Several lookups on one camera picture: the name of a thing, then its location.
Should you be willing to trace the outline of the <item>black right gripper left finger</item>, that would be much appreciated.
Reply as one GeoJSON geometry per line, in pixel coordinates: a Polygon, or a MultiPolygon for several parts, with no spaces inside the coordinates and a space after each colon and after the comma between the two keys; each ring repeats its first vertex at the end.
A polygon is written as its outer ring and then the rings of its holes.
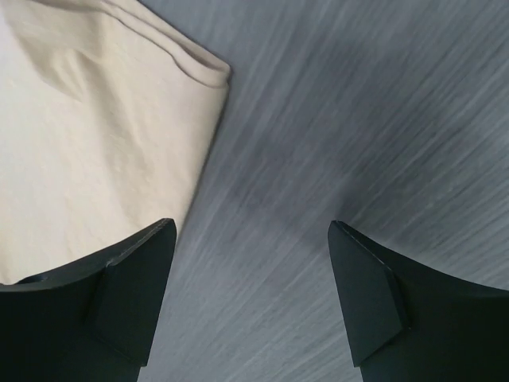
{"type": "Polygon", "coordinates": [[[135,381],[150,357],[177,229],[162,219],[1,288],[4,381],[135,381]]]}

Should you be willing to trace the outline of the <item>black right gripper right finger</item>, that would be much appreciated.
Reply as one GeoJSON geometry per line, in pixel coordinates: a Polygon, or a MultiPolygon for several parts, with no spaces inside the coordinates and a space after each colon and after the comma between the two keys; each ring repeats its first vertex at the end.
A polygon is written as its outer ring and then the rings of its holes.
{"type": "Polygon", "coordinates": [[[363,380],[507,380],[506,290],[436,271],[340,221],[328,247],[363,380]]]}

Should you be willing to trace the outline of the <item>beige t shirt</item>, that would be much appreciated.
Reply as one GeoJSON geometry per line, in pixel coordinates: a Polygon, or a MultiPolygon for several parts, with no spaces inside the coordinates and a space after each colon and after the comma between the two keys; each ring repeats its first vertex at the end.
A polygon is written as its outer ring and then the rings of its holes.
{"type": "Polygon", "coordinates": [[[138,1],[2,2],[2,282],[181,226],[230,75],[138,1]]]}

